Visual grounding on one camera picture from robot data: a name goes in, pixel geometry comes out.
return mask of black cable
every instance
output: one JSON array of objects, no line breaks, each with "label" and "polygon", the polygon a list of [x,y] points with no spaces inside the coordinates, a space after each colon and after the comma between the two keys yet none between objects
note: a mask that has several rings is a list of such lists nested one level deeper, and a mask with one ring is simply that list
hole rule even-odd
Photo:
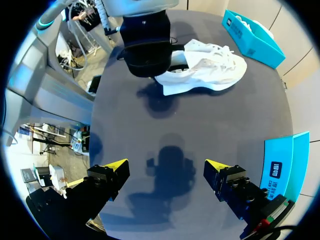
[{"label": "black cable", "polygon": [[76,156],[82,156],[82,154],[80,153],[80,154],[77,154],[75,151],[73,151],[73,153],[74,153],[74,155],[76,155]]},{"label": "black cable", "polygon": [[275,227],[275,228],[270,228],[270,229],[267,229],[265,231],[261,231],[259,232],[258,234],[254,234],[248,238],[246,238],[246,240],[259,240],[261,239],[262,237],[268,235],[268,234],[272,234],[272,233],[275,233],[275,232],[280,232],[281,230],[295,230],[297,229],[297,226],[293,226],[293,225],[286,225],[286,226],[278,226],[278,227]]},{"label": "black cable", "polygon": [[70,135],[71,137],[73,137],[75,140],[78,140],[78,138],[76,138],[76,137],[73,136],[72,134],[70,134],[70,133],[68,133],[68,132],[60,129],[59,127],[57,127],[57,126],[55,126],[55,125],[50,125],[50,124],[48,124],[48,125],[49,125],[50,127],[56,128],[56,129],[58,129],[58,130],[61,130],[61,131],[64,132],[65,134],[68,134],[68,135]]},{"label": "black cable", "polygon": [[310,197],[310,198],[314,198],[314,197],[315,197],[315,196],[311,196],[311,195],[307,195],[307,194],[302,194],[302,193],[300,193],[300,195],[306,196],[306,197]]}]

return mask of black table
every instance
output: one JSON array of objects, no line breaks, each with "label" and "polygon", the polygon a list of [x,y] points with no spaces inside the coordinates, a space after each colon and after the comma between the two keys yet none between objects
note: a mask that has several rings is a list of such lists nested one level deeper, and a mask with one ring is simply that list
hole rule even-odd
[{"label": "black table", "polygon": [[[172,36],[240,52],[220,16],[168,10]],[[152,79],[130,74],[116,47],[101,77],[92,113],[90,164],[129,159],[130,178],[100,216],[120,239],[238,239],[246,226],[219,202],[203,177],[205,159],[247,170],[260,185],[264,140],[293,133],[274,69],[244,57],[233,87],[163,96]]]}]

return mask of desk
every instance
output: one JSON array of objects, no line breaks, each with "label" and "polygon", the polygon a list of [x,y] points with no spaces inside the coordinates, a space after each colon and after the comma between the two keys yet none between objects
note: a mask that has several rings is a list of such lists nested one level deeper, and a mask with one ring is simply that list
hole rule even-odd
[{"label": "desk", "polygon": [[[168,10],[172,36],[227,45],[241,55],[220,16]],[[203,177],[205,159],[240,165],[260,185],[264,140],[293,134],[278,73],[244,57],[233,87],[163,96],[133,76],[116,47],[101,77],[92,113],[90,165],[129,159],[130,178],[100,216],[119,239],[239,239],[247,225],[219,202]]]}]

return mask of shoelace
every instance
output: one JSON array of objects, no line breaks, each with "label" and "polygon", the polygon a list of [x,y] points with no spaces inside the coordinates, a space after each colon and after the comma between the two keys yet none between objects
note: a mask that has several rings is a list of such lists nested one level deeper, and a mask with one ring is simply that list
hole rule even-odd
[{"label": "shoelace", "polygon": [[219,46],[216,44],[207,44],[208,47],[212,47],[211,55],[219,54],[222,56],[222,61],[216,62],[215,65],[219,66],[221,71],[225,72],[228,69],[234,70],[236,65],[232,60],[232,53],[234,51],[230,51],[228,46]]}]

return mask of screw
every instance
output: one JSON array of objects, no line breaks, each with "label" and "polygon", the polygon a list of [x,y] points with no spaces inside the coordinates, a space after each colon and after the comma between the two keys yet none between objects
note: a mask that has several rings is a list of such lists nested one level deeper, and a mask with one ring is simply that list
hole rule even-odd
[{"label": "screw", "polygon": [[253,202],[255,200],[255,198],[253,197],[253,196],[248,196],[247,198],[246,198],[246,202],[247,203],[251,203],[251,202]]},{"label": "screw", "polygon": [[45,201],[45,204],[46,204],[46,205],[49,205],[50,203],[51,203],[51,199],[48,198],[48,199]]},{"label": "screw", "polygon": [[232,187],[233,187],[233,188],[238,187],[238,185],[239,185],[239,183],[238,183],[237,181],[234,181],[234,182],[232,183]]}]

